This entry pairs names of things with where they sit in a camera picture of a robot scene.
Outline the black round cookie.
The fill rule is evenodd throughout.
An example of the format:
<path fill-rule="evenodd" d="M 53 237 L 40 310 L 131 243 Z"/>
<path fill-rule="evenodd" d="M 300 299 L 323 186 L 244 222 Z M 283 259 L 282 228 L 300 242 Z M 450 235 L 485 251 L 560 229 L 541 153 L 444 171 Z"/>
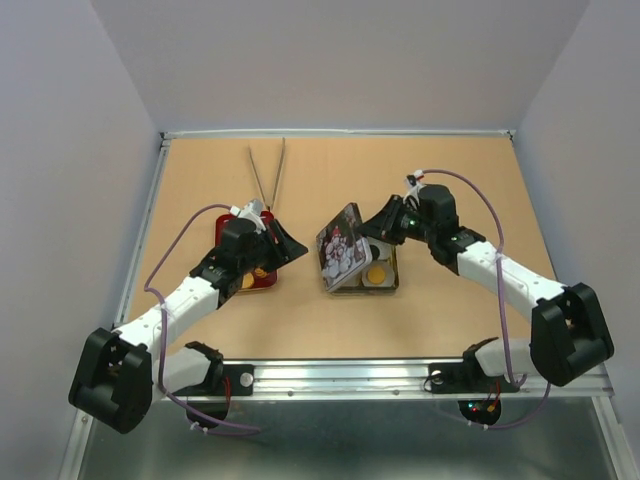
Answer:
<path fill-rule="evenodd" d="M 372 258 L 374 260 L 380 259 L 381 258 L 381 250 L 380 250 L 380 248 L 375 243 L 372 243 L 372 242 L 369 243 L 369 246 L 370 246 Z"/>

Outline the gold tin lid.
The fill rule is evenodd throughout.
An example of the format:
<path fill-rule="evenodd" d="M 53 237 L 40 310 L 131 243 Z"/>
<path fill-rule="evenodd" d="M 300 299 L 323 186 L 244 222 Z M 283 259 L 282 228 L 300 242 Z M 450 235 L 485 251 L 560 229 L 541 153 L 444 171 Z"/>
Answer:
<path fill-rule="evenodd" d="M 359 207 L 350 202 L 316 235 L 321 278 L 329 293 L 341 288 L 373 260 L 369 242 L 359 231 L 361 225 Z"/>

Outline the gold square tin box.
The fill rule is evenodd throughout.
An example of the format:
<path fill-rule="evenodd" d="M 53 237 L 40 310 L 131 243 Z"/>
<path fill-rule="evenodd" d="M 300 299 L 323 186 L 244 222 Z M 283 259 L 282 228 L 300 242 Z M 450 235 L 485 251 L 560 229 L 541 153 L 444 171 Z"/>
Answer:
<path fill-rule="evenodd" d="M 330 290 L 333 295 L 394 293 L 399 286 L 396 247 L 367 238 L 372 260 L 348 273 L 345 281 Z"/>

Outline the metal tongs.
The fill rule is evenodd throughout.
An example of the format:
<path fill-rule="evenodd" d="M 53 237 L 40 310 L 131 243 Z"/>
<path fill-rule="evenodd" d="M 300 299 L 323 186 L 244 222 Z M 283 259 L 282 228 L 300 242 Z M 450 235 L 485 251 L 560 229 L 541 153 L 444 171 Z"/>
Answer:
<path fill-rule="evenodd" d="M 256 163 L 254 150 L 251 145 L 248 145 L 247 147 L 248 160 L 249 160 L 251 172 L 253 174 L 253 178 L 256 182 L 263 206 L 269 212 L 273 211 L 277 201 L 282 173 L 284 169 L 284 163 L 286 159 L 286 152 L 287 152 L 286 138 L 282 137 L 279 142 L 279 154 L 277 157 L 277 162 L 275 164 L 275 170 L 272 175 L 272 184 L 270 186 L 270 189 L 267 190 L 265 187 L 265 183 L 263 182 L 263 179 L 259 172 L 258 165 Z"/>

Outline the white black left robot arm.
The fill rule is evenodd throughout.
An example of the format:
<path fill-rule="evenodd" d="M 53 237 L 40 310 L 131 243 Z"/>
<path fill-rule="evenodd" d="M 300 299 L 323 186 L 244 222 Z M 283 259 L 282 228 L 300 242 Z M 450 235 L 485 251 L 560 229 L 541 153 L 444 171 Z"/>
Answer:
<path fill-rule="evenodd" d="M 220 353 L 191 342 L 169 355 L 168 346 L 188 328 L 219 310 L 255 269 L 267 273 L 306 255 L 308 249 L 273 220 L 260 227 L 234 218 L 210 250 L 168 296 L 118 328 L 98 328 L 85 340 L 68 394 L 69 403 L 115 431 L 131 432 L 151 405 L 194 387 L 215 392 L 222 382 Z"/>

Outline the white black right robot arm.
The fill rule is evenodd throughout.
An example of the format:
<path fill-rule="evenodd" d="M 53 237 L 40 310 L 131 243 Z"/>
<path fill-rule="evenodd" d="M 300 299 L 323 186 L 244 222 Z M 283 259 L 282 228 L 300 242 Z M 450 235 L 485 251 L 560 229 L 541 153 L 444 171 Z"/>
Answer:
<path fill-rule="evenodd" d="M 615 351 L 596 292 L 584 283 L 562 284 L 503 255 L 484 236 L 461 225 L 456 201 L 444 185 L 416 184 L 393 195 L 359 228 L 389 245 L 412 239 L 454 274 L 496 294 L 530 323 L 527 339 L 503 333 L 466 351 L 463 384 L 482 390 L 496 377 L 540 375 L 562 387 L 610 359 Z"/>

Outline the white paper cup back right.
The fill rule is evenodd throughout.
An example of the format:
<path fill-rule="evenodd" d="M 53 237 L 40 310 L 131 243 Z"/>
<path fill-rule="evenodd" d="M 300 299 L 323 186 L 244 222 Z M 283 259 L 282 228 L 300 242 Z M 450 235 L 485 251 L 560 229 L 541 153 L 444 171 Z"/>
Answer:
<path fill-rule="evenodd" d="M 373 238 L 369 238 L 368 243 L 373 260 L 387 261 L 391 257 L 392 248 L 389 244 Z"/>

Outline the white paper cup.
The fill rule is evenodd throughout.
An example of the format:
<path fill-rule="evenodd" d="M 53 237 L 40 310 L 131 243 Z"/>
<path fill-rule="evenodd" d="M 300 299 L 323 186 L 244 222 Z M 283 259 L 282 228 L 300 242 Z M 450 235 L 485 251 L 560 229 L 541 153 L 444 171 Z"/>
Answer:
<path fill-rule="evenodd" d="M 372 266 L 375 266 L 375 265 L 381 265 L 381 266 L 383 266 L 383 267 L 385 268 L 385 270 L 386 270 L 386 274 L 387 274 L 387 276 L 386 276 L 386 280 L 385 280 L 385 282 L 384 282 L 382 285 L 373 285 L 373 284 L 369 283 L 369 282 L 367 281 L 367 279 L 366 279 L 366 273 L 367 273 L 367 271 L 368 271 Z M 371 263 L 368 267 L 366 267 L 366 268 L 363 270 L 363 272 L 362 272 L 362 274 L 361 274 L 361 280 L 362 280 L 362 284 L 363 284 L 365 287 L 371 287 L 371 288 L 387 288 L 387 287 L 391 287 L 391 286 L 394 284 L 394 282 L 395 282 L 395 272 L 394 272 L 393 268 L 391 267 L 391 265 L 390 265 L 389 263 L 386 263 L 386 262 L 378 262 L 378 261 L 376 261 L 376 262 Z"/>
<path fill-rule="evenodd" d="M 392 248 L 389 244 L 373 238 L 369 238 L 368 243 L 373 260 L 387 261 L 391 257 Z"/>

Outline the red rectangular tray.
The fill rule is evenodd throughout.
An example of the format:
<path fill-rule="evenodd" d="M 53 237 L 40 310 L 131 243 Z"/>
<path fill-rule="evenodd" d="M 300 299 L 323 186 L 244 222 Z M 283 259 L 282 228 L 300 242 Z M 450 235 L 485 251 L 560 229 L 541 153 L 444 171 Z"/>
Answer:
<path fill-rule="evenodd" d="M 220 215 L 215 222 L 215 246 L 219 246 L 222 242 L 222 236 L 223 233 L 227 227 L 227 224 L 231 221 L 231 219 L 233 218 L 233 216 L 230 213 L 226 213 L 223 215 Z M 248 293 L 248 292 L 254 292 L 254 291 L 259 291 L 259 290 L 266 290 L 266 289 L 270 289 L 272 287 L 274 287 L 278 281 L 278 274 L 276 271 L 269 273 L 269 275 L 266 278 L 257 278 L 254 275 L 254 270 L 249 272 L 252 273 L 254 276 L 254 285 L 252 288 L 250 289 L 245 289 L 243 290 L 242 288 L 240 288 L 239 292 L 240 293 Z"/>

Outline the white paper cup front right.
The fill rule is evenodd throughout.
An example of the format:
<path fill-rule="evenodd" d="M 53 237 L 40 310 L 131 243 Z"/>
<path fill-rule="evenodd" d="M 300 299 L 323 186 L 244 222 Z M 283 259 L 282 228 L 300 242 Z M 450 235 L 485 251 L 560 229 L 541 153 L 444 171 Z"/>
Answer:
<path fill-rule="evenodd" d="M 368 271 L 372 266 L 375 266 L 375 265 L 381 265 L 381 266 L 383 266 L 383 267 L 385 268 L 385 270 L 386 270 L 386 274 L 387 274 L 387 276 L 386 276 L 386 280 L 385 280 L 385 282 L 384 282 L 382 285 L 373 285 L 373 284 L 369 283 L 369 282 L 367 281 L 367 279 L 366 279 L 366 273 L 367 273 L 367 271 Z M 362 274 L 361 274 L 361 280 L 362 280 L 362 284 L 363 284 L 365 287 L 371 287 L 371 288 L 387 288 L 387 287 L 391 287 L 391 286 L 394 284 L 394 282 L 395 282 L 395 272 L 394 272 L 393 268 L 391 267 L 391 265 L 390 265 L 389 263 L 386 263 L 386 262 L 378 262 L 378 261 L 376 261 L 376 262 L 371 263 L 368 267 L 366 267 L 366 268 L 363 270 L 363 272 L 362 272 Z"/>

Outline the large round tan cookie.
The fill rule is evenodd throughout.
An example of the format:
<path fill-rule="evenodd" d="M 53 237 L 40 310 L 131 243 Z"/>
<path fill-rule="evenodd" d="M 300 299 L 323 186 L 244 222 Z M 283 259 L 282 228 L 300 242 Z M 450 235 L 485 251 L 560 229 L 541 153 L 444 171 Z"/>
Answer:
<path fill-rule="evenodd" d="M 252 288 L 252 287 L 253 287 L 253 285 L 254 285 L 254 276 L 253 276 L 253 274 L 252 274 L 252 273 L 247 273 L 247 274 L 243 277 L 243 280 L 242 280 L 242 286 L 241 286 L 241 288 L 242 288 L 243 290 L 245 290 L 245 289 L 250 289 L 250 288 Z"/>

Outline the aluminium front rail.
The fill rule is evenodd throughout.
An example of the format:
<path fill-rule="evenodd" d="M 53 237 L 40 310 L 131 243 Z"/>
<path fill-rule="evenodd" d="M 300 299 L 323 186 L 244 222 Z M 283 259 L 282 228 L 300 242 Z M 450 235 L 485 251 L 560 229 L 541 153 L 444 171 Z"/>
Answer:
<path fill-rule="evenodd" d="M 199 353 L 178 353 L 169 357 L 163 372 L 163 385 L 173 393 L 184 386 L 203 380 L 210 361 Z M 456 398 L 491 399 L 539 398 L 547 382 L 541 376 L 529 375 L 516 393 L 444 394 L 423 389 L 428 366 L 436 362 L 459 359 L 349 359 L 349 360 L 225 360 L 224 363 L 249 363 L 255 366 L 253 394 L 240 400 L 401 400 Z M 611 397 L 613 388 L 604 367 L 596 367 L 565 387 L 552 386 L 551 397 Z"/>

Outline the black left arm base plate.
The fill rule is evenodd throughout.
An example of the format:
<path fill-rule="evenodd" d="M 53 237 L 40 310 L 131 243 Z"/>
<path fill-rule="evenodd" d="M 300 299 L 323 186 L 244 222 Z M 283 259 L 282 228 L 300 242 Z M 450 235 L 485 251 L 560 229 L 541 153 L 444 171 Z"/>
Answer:
<path fill-rule="evenodd" d="M 253 394 L 255 366 L 249 363 L 219 363 L 210 366 L 203 380 L 174 390 L 178 397 L 246 397 Z"/>

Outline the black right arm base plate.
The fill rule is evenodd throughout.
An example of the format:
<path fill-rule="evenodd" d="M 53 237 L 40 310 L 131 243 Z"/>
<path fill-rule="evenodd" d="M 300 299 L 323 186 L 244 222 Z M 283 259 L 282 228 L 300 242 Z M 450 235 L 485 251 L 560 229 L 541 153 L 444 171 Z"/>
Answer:
<path fill-rule="evenodd" d="M 436 395 L 519 391 L 518 387 L 510 385 L 503 376 L 488 376 L 477 363 L 465 361 L 431 363 L 423 389 Z"/>

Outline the aluminium table edge rail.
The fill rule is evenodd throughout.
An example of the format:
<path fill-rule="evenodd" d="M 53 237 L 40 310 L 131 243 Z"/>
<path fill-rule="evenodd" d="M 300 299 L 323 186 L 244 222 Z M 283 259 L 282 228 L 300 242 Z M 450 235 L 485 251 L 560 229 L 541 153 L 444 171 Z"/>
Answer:
<path fill-rule="evenodd" d="M 513 142 L 515 129 L 353 129 L 353 128 L 255 128 L 161 132 L 162 144 L 177 139 L 264 139 L 264 138 L 422 138 L 471 137 L 506 138 Z"/>

